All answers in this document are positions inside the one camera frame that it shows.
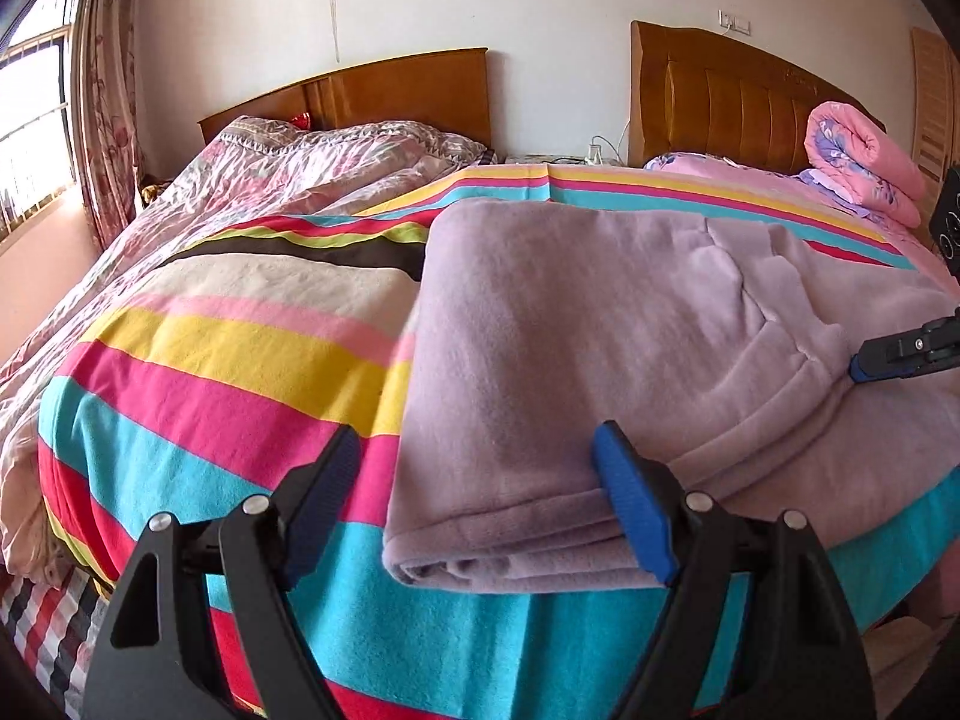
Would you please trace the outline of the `lilac sweatpants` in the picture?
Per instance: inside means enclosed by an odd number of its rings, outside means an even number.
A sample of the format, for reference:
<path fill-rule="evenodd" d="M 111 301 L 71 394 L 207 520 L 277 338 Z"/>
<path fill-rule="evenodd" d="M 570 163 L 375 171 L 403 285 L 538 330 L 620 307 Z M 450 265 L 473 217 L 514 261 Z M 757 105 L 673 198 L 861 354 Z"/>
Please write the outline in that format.
<path fill-rule="evenodd" d="M 430 227 L 382 561 L 423 589 L 654 582 L 590 458 L 602 422 L 736 514 L 828 546 L 958 463 L 958 379 L 857 385 L 869 338 L 946 316 L 918 271 L 777 224 L 469 200 Z"/>

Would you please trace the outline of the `pink bed sheet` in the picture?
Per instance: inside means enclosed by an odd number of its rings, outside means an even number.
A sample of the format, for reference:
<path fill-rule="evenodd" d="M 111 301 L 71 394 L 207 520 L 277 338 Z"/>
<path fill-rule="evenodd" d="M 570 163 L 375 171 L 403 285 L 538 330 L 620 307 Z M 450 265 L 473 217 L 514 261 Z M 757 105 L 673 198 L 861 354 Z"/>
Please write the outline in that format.
<path fill-rule="evenodd" d="M 763 171 L 756 167 L 734 163 L 727 158 L 716 158 L 709 154 L 698 153 L 667 153 L 656 156 L 644 165 L 646 171 L 665 171 L 677 176 L 700 177 L 713 184 L 730 185 L 739 190 L 763 195 L 767 199 L 782 200 L 796 206 L 823 205 L 834 208 L 839 213 L 846 213 L 812 187 L 796 179 L 796 176 L 778 174 L 777 172 Z M 872 231 L 880 232 L 885 241 L 892 244 L 901 255 L 905 255 L 911 265 L 916 266 L 926 277 L 944 288 L 952 298 L 958 296 L 957 280 L 949 273 L 947 265 L 926 249 L 919 239 L 903 224 L 890 218 L 882 210 L 871 210 L 869 218 L 857 218 Z"/>

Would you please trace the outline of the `red checkered bed sheet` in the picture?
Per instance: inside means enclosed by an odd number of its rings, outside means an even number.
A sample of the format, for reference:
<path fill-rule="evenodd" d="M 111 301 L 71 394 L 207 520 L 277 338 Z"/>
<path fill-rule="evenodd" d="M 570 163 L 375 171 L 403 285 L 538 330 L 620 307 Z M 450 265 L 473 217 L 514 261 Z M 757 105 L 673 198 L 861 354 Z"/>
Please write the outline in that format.
<path fill-rule="evenodd" d="M 13 645 L 13 665 L 26 668 L 44 697 L 67 718 L 82 717 L 89 662 L 106 600 L 83 569 L 62 587 L 2 571 L 2 632 Z"/>

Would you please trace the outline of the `rolled pink floral quilt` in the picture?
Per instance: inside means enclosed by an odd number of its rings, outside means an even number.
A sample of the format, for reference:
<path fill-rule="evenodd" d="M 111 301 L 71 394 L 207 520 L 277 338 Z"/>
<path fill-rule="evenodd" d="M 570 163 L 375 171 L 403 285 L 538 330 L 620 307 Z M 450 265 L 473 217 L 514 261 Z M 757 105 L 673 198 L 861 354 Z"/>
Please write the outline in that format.
<path fill-rule="evenodd" d="M 921 226 L 919 202 L 926 184 L 887 133 L 857 107 L 827 101 L 812 109 L 804 138 L 814 171 L 839 187 L 839 195 L 908 229 Z"/>

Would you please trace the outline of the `light wooden wardrobe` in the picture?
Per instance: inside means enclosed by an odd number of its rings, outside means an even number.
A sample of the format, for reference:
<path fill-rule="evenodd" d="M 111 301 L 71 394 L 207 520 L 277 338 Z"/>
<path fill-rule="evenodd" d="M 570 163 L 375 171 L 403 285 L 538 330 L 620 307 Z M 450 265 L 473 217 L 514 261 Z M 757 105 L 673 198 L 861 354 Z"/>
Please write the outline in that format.
<path fill-rule="evenodd" d="M 940 34 L 911 30 L 914 67 L 913 161 L 937 193 L 958 161 L 958 59 Z"/>

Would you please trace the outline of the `right wooden headboard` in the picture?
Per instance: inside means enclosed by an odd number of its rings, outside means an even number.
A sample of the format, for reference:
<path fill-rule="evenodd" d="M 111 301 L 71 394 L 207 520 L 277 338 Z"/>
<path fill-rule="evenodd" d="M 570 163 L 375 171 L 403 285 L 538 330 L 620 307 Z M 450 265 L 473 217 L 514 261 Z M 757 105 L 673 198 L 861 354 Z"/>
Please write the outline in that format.
<path fill-rule="evenodd" d="M 628 164 L 674 151 L 796 174 L 809 165 L 807 119 L 825 101 L 859 101 L 775 54 L 700 28 L 630 25 Z"/>

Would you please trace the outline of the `wooden headboard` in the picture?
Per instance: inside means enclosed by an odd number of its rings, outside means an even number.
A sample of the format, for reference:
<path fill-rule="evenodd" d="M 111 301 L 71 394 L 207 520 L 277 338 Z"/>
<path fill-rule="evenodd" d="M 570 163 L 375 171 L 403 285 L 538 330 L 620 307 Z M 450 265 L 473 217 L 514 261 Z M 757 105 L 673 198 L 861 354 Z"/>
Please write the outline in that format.
<path fill-rule="evenodd" d="M 241 115 L 308 130 L 415 121 L 490 146 L 487 54 L 484 47 L 438 50 L 327 71 L 208 115 L 200 132 L 211 142 Z"/>
<path fill-rule="evenodd" d="M 775 54 L 700 28 L 630 25 L 628 164 L 674 151 L 796 174 L 809 165 L 807 119 L 825 101 L 859 101 Z"/>

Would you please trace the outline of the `rainbow striped blanket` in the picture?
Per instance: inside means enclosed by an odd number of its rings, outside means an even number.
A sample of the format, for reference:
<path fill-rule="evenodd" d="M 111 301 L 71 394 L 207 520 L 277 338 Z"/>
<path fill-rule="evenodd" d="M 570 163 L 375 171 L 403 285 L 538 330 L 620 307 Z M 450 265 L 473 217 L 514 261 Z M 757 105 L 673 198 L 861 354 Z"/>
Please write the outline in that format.
<path fill-rule="evenodd" d="M 469 200 L 777 224 L 820 254 L 921 273 L 834 208 L 646 169 L 469 167 L 353 215 L 260 216 L 167 257 L 70 349 L 39 408 L 44 502 L 78 561 L 114 583 L 152 515 L 224 515 L 351 427 L 355 487 L 291 595 L 348 717 L 599 718 L 651 635 L 662 583 L 458 592 L 397 582 L 382 561 L 428 234 Z M 884 525 L 822 543 L 869 626 L 957 541 L 958 463 Z"/>

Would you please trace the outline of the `floral pink comforter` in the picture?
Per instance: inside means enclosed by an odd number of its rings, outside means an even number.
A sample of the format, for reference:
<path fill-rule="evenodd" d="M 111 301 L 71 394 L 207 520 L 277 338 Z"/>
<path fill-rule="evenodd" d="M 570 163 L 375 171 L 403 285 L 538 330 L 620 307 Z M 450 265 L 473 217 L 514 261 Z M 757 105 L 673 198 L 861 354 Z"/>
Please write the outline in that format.
<path fill-rule="evenodd" d="M 32 582 L 64 580 L 70 557 L 47 523 L 39 484 L 39 400 L 83 332 L 151 270 L 231 224 L 283 213 L 353 215 L 491 158 L 473 138 L 415 121 L 325 132 L 251 115 L 231 122 L 3 362 L 3 569 Z"/>

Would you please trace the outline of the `left wooden headboard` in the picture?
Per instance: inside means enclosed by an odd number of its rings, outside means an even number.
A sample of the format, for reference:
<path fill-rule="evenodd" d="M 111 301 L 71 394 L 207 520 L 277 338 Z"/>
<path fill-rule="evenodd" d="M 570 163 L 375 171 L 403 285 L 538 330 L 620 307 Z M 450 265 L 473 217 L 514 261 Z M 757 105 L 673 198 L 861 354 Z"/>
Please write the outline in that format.
<path fill-rule="evenodd" d="M 327 71 L 208 115 L 200 132 L 211 142 L 241 115 L 308 130 L 415 121 L 490 146 L 487 54 L 484 47 L 438 50 Z"/>

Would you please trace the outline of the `window with bars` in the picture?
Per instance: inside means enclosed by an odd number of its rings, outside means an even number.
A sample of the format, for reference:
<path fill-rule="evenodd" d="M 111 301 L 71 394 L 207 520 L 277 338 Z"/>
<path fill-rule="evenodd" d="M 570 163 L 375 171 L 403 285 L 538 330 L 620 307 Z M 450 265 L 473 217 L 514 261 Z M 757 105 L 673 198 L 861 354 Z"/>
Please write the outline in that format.
<path fill-rule="evenodd" d="M 2 54 L 3 238 L 75 182 L 70 39 L 76 0 L 36 0 Z"/>

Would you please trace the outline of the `pink floral curtain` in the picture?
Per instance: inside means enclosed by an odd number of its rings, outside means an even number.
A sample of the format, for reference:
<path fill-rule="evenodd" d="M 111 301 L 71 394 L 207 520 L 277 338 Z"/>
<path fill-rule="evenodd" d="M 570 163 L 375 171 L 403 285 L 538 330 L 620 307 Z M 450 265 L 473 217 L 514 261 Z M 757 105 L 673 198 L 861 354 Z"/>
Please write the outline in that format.
<path fill-rule="evenodd" d="M 70 137 L 94 240 L 106 249 L 133 221 L 137 132 L 137 0 L 78 0 L 70 37 Z"/>

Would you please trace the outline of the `white wall socket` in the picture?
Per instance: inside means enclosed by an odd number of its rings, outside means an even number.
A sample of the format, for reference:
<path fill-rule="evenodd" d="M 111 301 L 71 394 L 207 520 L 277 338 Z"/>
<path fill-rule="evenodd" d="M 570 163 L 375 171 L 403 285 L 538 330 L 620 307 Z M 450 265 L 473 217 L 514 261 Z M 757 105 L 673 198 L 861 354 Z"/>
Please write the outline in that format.
<path fill-rule="evenodd" d="M 718 11 L 718 26 L 724 32 L 733 32 L 740 36 L 752 36 L 752 21 L 745 16 L 736 15 L 726 10 Z"/>

